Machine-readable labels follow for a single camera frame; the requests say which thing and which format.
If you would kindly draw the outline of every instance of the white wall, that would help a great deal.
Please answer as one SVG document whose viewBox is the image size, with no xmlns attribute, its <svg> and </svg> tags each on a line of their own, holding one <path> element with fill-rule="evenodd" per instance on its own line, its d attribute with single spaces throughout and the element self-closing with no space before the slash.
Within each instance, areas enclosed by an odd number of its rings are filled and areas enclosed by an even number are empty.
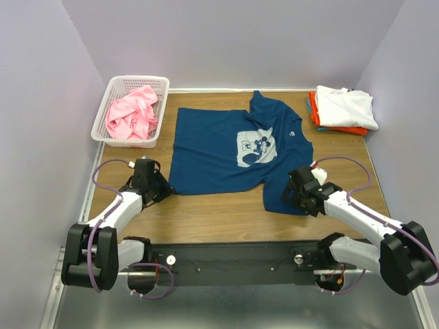
<svg viewBox="0 0 439 329">
<path fill-rule="evenodd" d="M 39 328 L 104 84 L 58 0 L 0 1 L 0 328 Z"/>
<path fill-rule="evenodd" d="M 392 217 L 422 224 L 439 254 L 439 2 L 407 0 L 358 89 L 380 129 L 367 144 Z M 439 287 L 425 288 L 439 324 Z"/>
<path fill-rule="evenodd" d="M 354 87 L 403 0 L 62 0 L 104 82 Z"/>
</svg>

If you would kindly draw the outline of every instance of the white printed patch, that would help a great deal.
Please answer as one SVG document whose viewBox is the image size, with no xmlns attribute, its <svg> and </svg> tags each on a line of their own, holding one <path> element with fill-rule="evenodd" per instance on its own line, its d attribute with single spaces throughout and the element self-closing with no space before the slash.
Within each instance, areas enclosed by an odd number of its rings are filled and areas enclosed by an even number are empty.
<svg viewBox="0 0 439 329">
<path fill-rule="evenodd" d="M 238 132 L 238 167 L 249 167 L 254 163 L 268 163 L 277 156 L 276 141 L 269 130 Z"/>
</svg>

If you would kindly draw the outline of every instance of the white folded cloth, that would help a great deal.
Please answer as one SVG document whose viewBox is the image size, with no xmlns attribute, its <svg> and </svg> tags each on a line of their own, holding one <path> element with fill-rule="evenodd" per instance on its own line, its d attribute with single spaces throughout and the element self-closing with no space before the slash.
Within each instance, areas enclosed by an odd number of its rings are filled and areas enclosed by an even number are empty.
<svg viewBox="0 0 439 329">
<path fill-rule="evenodd" d="M 317 86 L 316 105 L 322 127 L 378 130 L 372 114 L 372 97 L 364 91 Z"/>
</svg>

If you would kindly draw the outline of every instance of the laundry basket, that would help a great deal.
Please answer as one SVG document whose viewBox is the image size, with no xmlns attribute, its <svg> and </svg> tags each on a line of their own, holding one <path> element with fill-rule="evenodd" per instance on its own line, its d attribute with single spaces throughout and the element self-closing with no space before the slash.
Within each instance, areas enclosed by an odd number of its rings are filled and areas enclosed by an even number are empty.
<svg viewBox="0 0 439 329">
<path fill-rule="evenodd" d="M 158 101 L 152 106 L 154 114 L 156 118 L 158 118 L 157 129 L 149 133 L 150 139 L 135 140 L 112 138 L 105 126 L 105 118 L 111 102 L 129 94 L 130 90 L 142 87 L 146 84 L 151 86 L 158 98 Z M 108 83 L 104 98 L 102 99 L 99 110 L 97 111 L 95 123 L 91 130 L 91 137 L 95 141 L 105 142 L 106 144 L 115 147 L 155 147 L 163 122 L 168 90 L 169 80 L 166 77 L 154 77 L 150 75 L 120 75 L 112 78 Z"/>
</svg>

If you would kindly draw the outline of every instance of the wooden tabletop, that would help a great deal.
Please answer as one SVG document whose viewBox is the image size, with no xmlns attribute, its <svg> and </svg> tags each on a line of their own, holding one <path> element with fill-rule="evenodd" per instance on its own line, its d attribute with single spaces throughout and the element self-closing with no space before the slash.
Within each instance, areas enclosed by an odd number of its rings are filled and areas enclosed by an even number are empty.
<svg viewBox="0 0 439 329">
<path fill-rule="evenodd" d="M 308 141 L 313 143 L 314 159 L 334 155 L 350 156 L 373 170 L 362 137 L 343 132 L 317 132 L 305 105 L 308 93 L 262 94 L 284 101 L 303 118 L 302 129 Z M 135 149 L 106 145 L 102 161 L 111 158 L 135 161 L 146 154 L 161 163 L 162 173 L 168 178 L 179 107 L 248 110 L 251 97 L 252 93 L 169 94 L 157 146 L 153 149 Z M 363 169 L 349 161 L 329 160 L 322 162 L 320 166 L 328 171 L 328 181 L 346 191 L 362 186 L 367 181 Z M 130 175 L 132 170 L 125 165 L 109 163 L 99 173 L 98 181 L 120 188 Z M 240 193 L 172 195 L 132 219 L 119 238 L 128 235 L 143 236 L 151 239 L 153 243 L 182 243 L 321 239 L 334 232 L 345 233 L 352 238 L 361 237 L 346 224 L 329 216 L 319 215 L 314 218 L 265 211 L 262 188 L 263 185 L 259 185 L 250 191 Z M 97 188 L 93 196 L 90 219 L 105 209 L 114 197 L 113 193 Z M 372 185 L 365 191 L 354 194 L 354 197 L 376 211 L 388 215 L 375 175 Z"/>
</svg>

